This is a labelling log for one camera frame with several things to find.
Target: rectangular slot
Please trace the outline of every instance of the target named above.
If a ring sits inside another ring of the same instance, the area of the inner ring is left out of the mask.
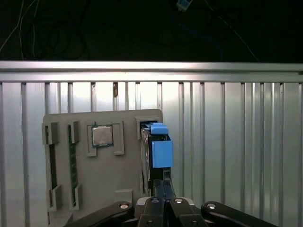
[[[147,123],[147,122],[160,122],[160,117],[159,116],[145,116],[141,117],[138,116],[136,117],[136,122],[137,122],[137,139],[141,139],[141,124]]]
[[[76,192],[75,189],[78,185],[78,173],[77,173],[77,158],[76,158],[76,143],[72,142],[71,138],[71,126],[68,126],[68,138],[69,138],[69,156],[70,156],[70,172],[71,172],[71,199],[72,206],[76,206]]]
[[[50,206],[53,206],[53,189],[57,187],[57,173],[56,173],[56,156],[55,156],[55,145],[49,145],[49,160],[51,167],[51,190],[50,194]]]
[[[86,141],[87,144],[87,157],[96,157],[97,156],[97,149],[93,147],[92,141],[93,141],[93,132],[92,132],[92,126],[95,124],[95,122],[88,121],[85,122],[86,125]]]
[[[123,121],[113,122],[114,155],[124,154]]]
[[[44,130],[45,130],[45,144],[48,144],[48,126],[45,126],[44,127]]]

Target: blue plastic cap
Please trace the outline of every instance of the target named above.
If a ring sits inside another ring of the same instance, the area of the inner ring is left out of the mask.
[[[169,130],[166,125],[163,123],[153,123],[151,125],[151,134],[152,135],[168,135]]]
[[[168,141],[153,141],[152,166],[153,168],[169,168],[174,164],[173,143]]]

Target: corrugated metal wall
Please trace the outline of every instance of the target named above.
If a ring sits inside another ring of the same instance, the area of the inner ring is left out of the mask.
[[[46,113],[150,108],[163,111],[174,140],[178,196],[198,206],[223,202],[279,226],[302,225],[301,83],[195,79],[0,83],[0,226],[47,225]]]

